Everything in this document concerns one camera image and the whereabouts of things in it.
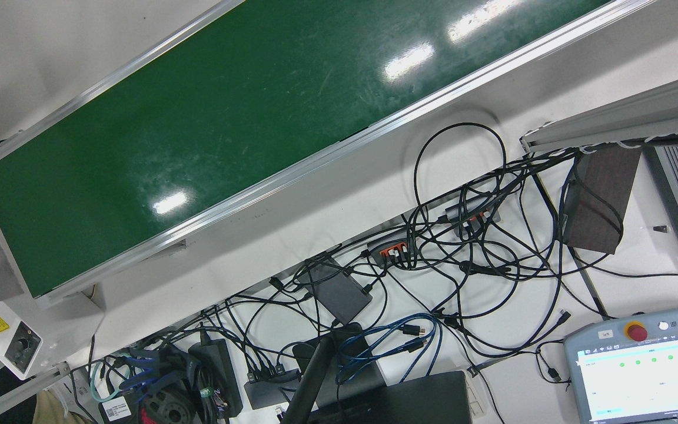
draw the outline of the screen display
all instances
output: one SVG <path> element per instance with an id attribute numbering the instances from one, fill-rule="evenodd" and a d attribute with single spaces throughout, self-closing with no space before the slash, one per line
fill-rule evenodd
<path id="1" fill-rule="evenodd" d="M 577 352 L 591 422 L 678 417 L 678 336 Z"/>

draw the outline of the cable bundle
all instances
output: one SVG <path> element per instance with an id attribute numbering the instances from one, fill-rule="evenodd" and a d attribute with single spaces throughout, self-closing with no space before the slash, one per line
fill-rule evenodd
<path id="1" fill-rule="evenodd" d="M 409 325 L 409 322 L 414 320 L 427 320 L 431 323 L 430 332 L 421 334 L 422 329 L 417 326 Z M 392 349 L 387 349 L 384 352 L 374 354 L 373 350 L 378 348 L 389 336 L 394 334 L 396 331 L 401 330 L 404 333 L 412 335 L 411 332 L 407 331 L 407 328 L 414 327 L 417 329 L 417 336 L 413 339 L 409 339 L 399 346 L 393 347 Z M 373 364 L 376 360 L 382 359 L 382 357 L 388 357 L 396 355 L 401 352 L 415 352 L 420 350 L 420 353 L 417 354 L 417 357 L 412 361 L 410 367 L 407 368 L 407 371 L 404 373 L 404 376 L 399 380 L 399 383 L 403 382 L 404 379 L 411 373 L 412 368 L 417 365 L 422 356 L 428 351 L 431 347 L 431 341 L 436 339 L 436 349 L 431 358 L 431 363 L 428 366 L 428 371 L 426 371 L 426 376 L 430 375 L 433 370 L 433 364 L 436 362 L 438 353 L 441 351 L 441 341 L 442 341 L 442 325 L 438 319 L 431 314 L 418 313 L 412 314 L 411 316 L 404 317 L 403 319 L 396 320 L 388 325 L 381 325 L 378 327 L 372 327 L 368 330 L 363 331 L 362 333 L 352 336 L 344 341 L 344 343 L 339 345 L 337 353 L 337 361 L 339 362 L 339 373 L 336 376 L 336 383 L 338 385 L 348 383 L 355 376 L 357 376 L 360 371 L 362 371 L 368 365 Z M 378 340 L 368 346 L 368 349 L 363 350 L 360 354 L 351 355 L 348 353 L 349 348 L 356 343 L 358 340 L 363 340 L 366 336 L 375 334 L 375 333 L 384 333 Z"/>

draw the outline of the aluminum frame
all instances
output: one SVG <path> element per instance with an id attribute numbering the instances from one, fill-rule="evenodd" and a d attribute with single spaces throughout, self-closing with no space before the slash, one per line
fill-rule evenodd
<path id="1" fill-rule="evenodd" d="M 678 134 L 678 80 L 569 118 L 520 138 L 525 152 Z"/>
<path id="2" fill-rule="evenodd" d="M 223 16 L 242 2 L 243 0 L 223 0 L 223 2 L 218 3 L 218 5 L 214 6 L 209 11 L 194 19 L 190 24 L 182 27 L 174 35 L 167 38 L 167 40 L 161 41 L 161 43 L 150 50 L 135 57 L 135 59 L 124 65 L 124 67 L 116 70 L 111 75 L 86 90 L 83 94 L 75 97 L 75 99 L 35 124 L 35 126 L 30 127 L 26 131 L 19 132 L 0 148 L 0 159 L 32 140 L 38 136 L 38 134 L 57 123 L 60 119 L 99 96 L 116 83 L 119 83 L 119 81 L 143 67 L 143 65 L 148 64 L 151 60 L 156 59 L 156 57 L 169 51 L 175 45 L 215 21 L 219 16 Z M 345 155 L 349 155 L 349 153 L 358 150 L 364 145 L 404 124 L 420 118 L 420 116 L 423 116 L 426 113 L 433 112 L 438 108 L 454 102 L 454 100 L 463 96 L 463 94 L 495 80 L 524 64 L 528 64 L 528 62 L 540 59 L 560 48 L 568 46 L 574 41 L 578 41 L 603 27 L 613 24 L 613 22 L 632 14 L 653 2 L 654 0 L 615 0 L 607 5 L 603 5 L 595 11 L 591 11 L 590 13 L 575 19 L 575 21 L 569 22 L 563 27 L 532 41 L 528 45 L 522 46 L 522 48 L 511 52 L 511 54 L 507 54 L 505 57 L 492 62 L 492 64 L 486 65 L 486 67 L 482 67 L 435 93 L 418 100 L 414 104 L 387 116 L 387 118 L 377 121 L 377 123 L 370 125 L 364 131 L 360 131 L 345 140 L 329 145 L 329 147 L 323 148 L 320 152 L 277 172 L 271 177 L 262 180 L 260 183 L 256 183 L 224 201 L 212 205 L 208 209 L 185 220 L 185 222 L 173 226 L 172 228 L 167 229 L 167 231 L 157 234 L 156 236 L 125 250 L 123 253 L 116 255 L 116 257 L 111 258 L 105 263 L 88 269 L 58 287 L 55 287 L 51 292 L 38 297 L 36 303 L 38 303 L 41 308 L 54 305 L 64 298 L 64 296 L 83 290 L 101 279 L 104 279 L 104 277 L 108 277 L 111 274 L 129 268 L 135 263 L 139 263 L 141 260 L 181 241 L 191 234 L 194 234 L 219 220 L 223 220 L 263 198 L 277 194 L 278 191 L 292 185 L 310 172 L 320 169 L 326 164 L 330 164 Z"/>

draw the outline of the control box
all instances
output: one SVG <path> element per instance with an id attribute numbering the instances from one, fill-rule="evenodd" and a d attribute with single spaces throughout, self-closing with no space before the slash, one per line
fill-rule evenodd
<path id="1" fill-rule="evenodd" d="M 63 362 L 88 346 L 103 311 L 83 293 L 40 309 L 30 295 L 0 302 L 0 361 L 20 379 Z"/>
<path id="2" fill-rule="evenodd" d="M 589 325 L 564 351 L 579 422 L 678 423 L 678 309 Z"/>

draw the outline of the orange usb port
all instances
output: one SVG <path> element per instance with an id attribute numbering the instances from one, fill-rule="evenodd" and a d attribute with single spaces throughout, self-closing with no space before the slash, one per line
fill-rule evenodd
<path id="1" fill-rule="evenodd" d="M 396 250 L 397 252 L 401 253 L 405 249 L 407 249 L 407 242 L 403 241 L 401 243 L 394 244 L 392 247 L 388 247 L 387 249 L 380 251 L 379 254 L 382 255 L 382 257 L 389 257 L 391 255 L 390 253 L 391 250 Z"/>

